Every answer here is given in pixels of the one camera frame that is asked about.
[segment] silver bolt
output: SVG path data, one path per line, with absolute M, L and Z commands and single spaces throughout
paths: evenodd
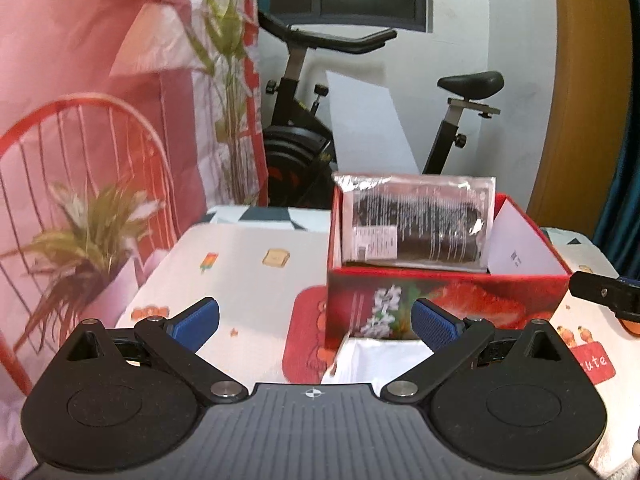
M 393 381 L 386 390 L 396 397 L 411 397 L 418 393 L 418 386 L 411 381 Z
M 216 397 L 237 397 L 242 393 L 242 384 L 235 381 L 218 381 L 211 385 L 211 393 Z

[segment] open cardboard box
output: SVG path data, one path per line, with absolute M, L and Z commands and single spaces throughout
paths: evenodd
M 462 319 L 484 317 L 498 328 L 522 328 L 550 319 L 568 289 L 571 270 L 542 231 L 507 195 L 497 193 L 494 217 L 510 202 L 561 264 L 560 274 L 513 276 L 342 264 L 342 191 L 336 187 L 328 253 L 325 346 L 337 349 L 345 334 L 411 339 L 411 307 L 428 298 Z

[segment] transparent plastic packaging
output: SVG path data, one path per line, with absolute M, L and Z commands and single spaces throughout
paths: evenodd
M 495 179 L 334 173 L 342 261 L 486 272 Z

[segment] exercise bike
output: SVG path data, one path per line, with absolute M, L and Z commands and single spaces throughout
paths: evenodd
M 316 112 L 320 99 L 329 93 L 327 86 L 316 84 L 316 99 L 307 108 L 295 97 L 306 51 L 310 48 L 335 50 L 346 54 L 366 54 L 385 46 L 398 33 L 392 28 L 363 38 L 340 38 L 292 29 L 274 16 L 260 12 L 260 26 L 282 40 L 289 51 L 289 60 L 280 83 L 269 80 L 266 93 L 277 93 L 270 126 L 263 131 L 269 173 L 269 204 L 328 209 L 331 207 L 334 183 L 332 173 L 337 170 L 334 136 Z M 504 87 L 499 72 L 482 72 L 444 77 L 438 86 L 462 99 L 449 98 L 449 108 L 423 173 L 440 174 L 453 146 L 464 148 L 466 136 L 458 133 L 458 123 L 465 109 L 475 110 L 482 118 L 500 114 L 498 108 L 474 101 L 487 99 Z

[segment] adjustment knob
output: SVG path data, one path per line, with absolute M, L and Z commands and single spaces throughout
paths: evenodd
M 278 84 L 273 79 L 269 79 L 267 81 L 267 88 L 265 88 L 264 91 L 269 95 L 273 95 L 278 91 Z
M 329 87 L 321 84 L 314 86 L 314 94 L 319 95 L 320 97 L 326 97 L 328 93 Z
M 457 134 L 454 143 L 457 148 L 464 148 L 466 146 L 466 135 Z

